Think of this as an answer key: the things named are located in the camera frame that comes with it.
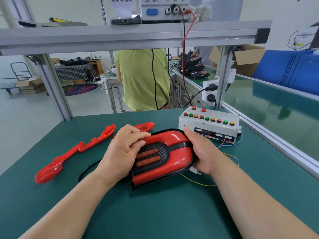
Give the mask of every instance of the person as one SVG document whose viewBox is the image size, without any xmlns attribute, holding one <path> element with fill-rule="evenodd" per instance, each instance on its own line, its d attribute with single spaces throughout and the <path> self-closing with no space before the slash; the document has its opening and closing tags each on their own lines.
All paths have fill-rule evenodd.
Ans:
<svg viewBox="0 0 319 239">
<path fill-rule="evenodd" d="M 243 238 L 307 238 L 319 236 L 257 185 L 207 138 L 185 126 L 199 160 L 195 166 L 216 182 Z M 98 167 L 88 174 L 20 239 L 81 238 L 105 194 L 132 168 L 150 133 L 126 125 L 111 141 Z"/>
<path fill-rule="evenodd" d="M 213 61 L 209 59 L 214 46 L 194 47 L 194 56 L 202 57 L 202 62 L 207 66 L 213 66 Z"/>
<path fill-rule="evenodd" d="M 123 101 L 132 111 L 170 108 L 171 82 L 165 49 L 117 51 L 115 70 L 118 81 L 123 83 Z"/>
</svg>

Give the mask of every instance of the hand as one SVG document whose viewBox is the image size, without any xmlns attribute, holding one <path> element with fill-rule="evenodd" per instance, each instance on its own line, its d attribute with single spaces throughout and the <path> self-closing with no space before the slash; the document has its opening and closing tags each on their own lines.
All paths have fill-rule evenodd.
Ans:
<svg viewBox="0 0 319 239">
<path fill-rule="evenodd" d="M 136 154 L 145 145 L 146 142 L 140 139 L 150 135 L 148 132 L 140 132 L 131 125 L 121 128 L 93 173 L 102 178 L 106 184 L 116 184 L 133 167 Z"/>
<path fill-rule="evenodd" d="M 205 174 L 212 175 L 216 161 L 225 156 L 208 138 L 192 132 L 188 126 L 185 126 L 184 132 L 192 142 L 194 152 L 199 158 L 194 167 Z"/>
</svg>

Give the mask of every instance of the green shirt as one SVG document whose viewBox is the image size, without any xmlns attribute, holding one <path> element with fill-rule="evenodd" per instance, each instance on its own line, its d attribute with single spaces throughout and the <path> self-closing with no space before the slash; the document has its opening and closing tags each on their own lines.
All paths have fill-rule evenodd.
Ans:
<svg viewBox="0 0 319 239">
<path fill-rule="evenodd" d="M 168 59 L 165 49 L 153 49 L 153 69 L 156 79 L 158 108 L 169 101 L 170 80 L 167 74 Z M 123 101 L 132 111 L 156 110 L 154 77 L 152 72 L 152 50 L 117 51 L 115 66 L 121 72 L 124 87 Z"/>
</svg>

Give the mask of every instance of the blue wire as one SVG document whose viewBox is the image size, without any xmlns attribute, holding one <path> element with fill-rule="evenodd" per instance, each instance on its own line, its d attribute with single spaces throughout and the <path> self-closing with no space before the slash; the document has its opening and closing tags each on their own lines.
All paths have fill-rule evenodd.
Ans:
<svg viewBox="0 0 319 239">
<path fill-rule="evenodd" d="M 237 145 L 238 143 L 240 143 L 241 140 L 242 140 L 242 133 L 241 133 L 240 140 L 239 140 L 237 143 L 232 144 L 232 145 L 228 145 L 228 144 L 218 145 L 217 148 L 220 148 L 220 147 L 223 147 L 223 146 L 228 146 L 228 147 L 230 147 L 230 146 L 235 146 L 235 145 Z"/>
</svg>

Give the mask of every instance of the red wire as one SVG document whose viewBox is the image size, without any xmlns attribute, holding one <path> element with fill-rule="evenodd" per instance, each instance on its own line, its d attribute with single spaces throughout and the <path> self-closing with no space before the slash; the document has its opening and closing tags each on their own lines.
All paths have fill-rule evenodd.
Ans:
<svg viewBox="0 0 319 239">
<path fill-rule="evenodd" d="M 182 44 L 183 44 L 182 75 L 183 75 L 184 88 L 185 88 L 186 94 L 188 95 L 190 105 L 192 106 L 192 99 L 190 98 L 190 95 L 188 94 L 188 92 L 187 92 L 187 90 L 186 90 L 186 86 L 185 86 L 185 70 L 184 70 L 185 39 L 186 39 L 187 34 L 189 33 L 190 29 L 192 28 L 192 26 L 193 26 L 193 24 L 194 24 L 194 22 L 195 22 L 195 15 L 194 15 L 194 13 L 193 13 L 193 12 L 190 12 L 190 13 L 193 15 L 193 22 L 192 22 L 192 24 L 190 25 L 190 27 L 189 27 L 189 29 L 188 29 L 186 35 L 184 36 L 183 43 L 182 43 Z"/>
</svg>

